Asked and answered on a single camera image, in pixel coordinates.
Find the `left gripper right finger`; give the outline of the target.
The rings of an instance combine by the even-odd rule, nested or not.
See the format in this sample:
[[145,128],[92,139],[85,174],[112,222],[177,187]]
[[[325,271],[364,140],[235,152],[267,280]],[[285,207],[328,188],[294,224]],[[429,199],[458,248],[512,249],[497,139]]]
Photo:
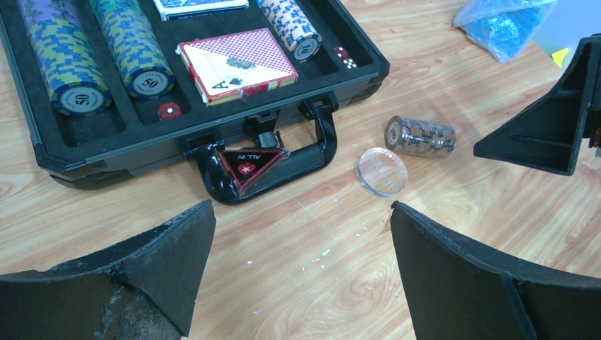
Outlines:
[[600,279],[549,268],[394,202],[391,233],[418,339],[599,339]]

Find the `red playing card box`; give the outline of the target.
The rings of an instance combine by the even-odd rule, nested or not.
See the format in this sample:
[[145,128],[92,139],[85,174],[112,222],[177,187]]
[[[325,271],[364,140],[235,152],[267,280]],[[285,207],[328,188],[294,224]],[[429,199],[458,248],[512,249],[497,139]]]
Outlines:
[[176,53],[206,106],[278,89],[298,79],[268,28],[181,42]]

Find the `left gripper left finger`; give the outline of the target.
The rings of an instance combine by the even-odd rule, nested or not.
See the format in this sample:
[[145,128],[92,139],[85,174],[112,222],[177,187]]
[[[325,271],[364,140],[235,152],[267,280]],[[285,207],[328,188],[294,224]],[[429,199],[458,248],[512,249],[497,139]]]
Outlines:
[[215,234],[205,200],[47,271],[1,276],[2,339],[181,339]]

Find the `purple chip stack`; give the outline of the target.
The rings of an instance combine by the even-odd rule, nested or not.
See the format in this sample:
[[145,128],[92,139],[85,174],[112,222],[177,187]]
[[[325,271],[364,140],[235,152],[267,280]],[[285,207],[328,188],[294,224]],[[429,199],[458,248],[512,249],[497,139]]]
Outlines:
[[72,1],[20,0],[17,4],[29,35],[38,26],[52,23],[82,26]]

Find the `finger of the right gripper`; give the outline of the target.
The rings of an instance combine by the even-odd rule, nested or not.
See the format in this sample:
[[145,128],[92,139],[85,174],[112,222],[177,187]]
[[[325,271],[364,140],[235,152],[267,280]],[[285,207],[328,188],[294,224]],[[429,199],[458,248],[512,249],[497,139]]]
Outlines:
[[475,143],[473,155],[571,176],[584,139],[600,149],[598,34],[581,39],[549,92]]

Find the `light blue chip stack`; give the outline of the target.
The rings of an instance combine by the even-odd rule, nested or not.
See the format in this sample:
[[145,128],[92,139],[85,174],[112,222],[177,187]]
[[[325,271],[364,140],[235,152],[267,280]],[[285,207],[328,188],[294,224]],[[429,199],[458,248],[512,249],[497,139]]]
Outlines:
[[256,3],[297,62],[306,62],[317,54],[322,36],[296,1],[256,0]]

